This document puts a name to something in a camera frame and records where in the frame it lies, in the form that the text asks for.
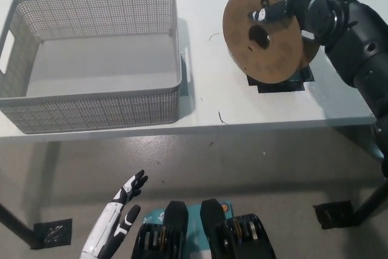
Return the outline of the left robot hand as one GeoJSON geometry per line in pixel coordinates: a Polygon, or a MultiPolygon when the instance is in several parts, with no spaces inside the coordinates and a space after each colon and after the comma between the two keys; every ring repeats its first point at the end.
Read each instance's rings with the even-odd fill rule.
{"type": "Polygon", "coordinates": [[[122,245],[129,230],[137,219],[141,207],[134,205],[122,217],[125,206],[141,193],[142,186],[148,180],[144,170],[134,174],[118,190],[98,217],[92,231],[82,248],[81,258],[112,258],[122,245]]]}

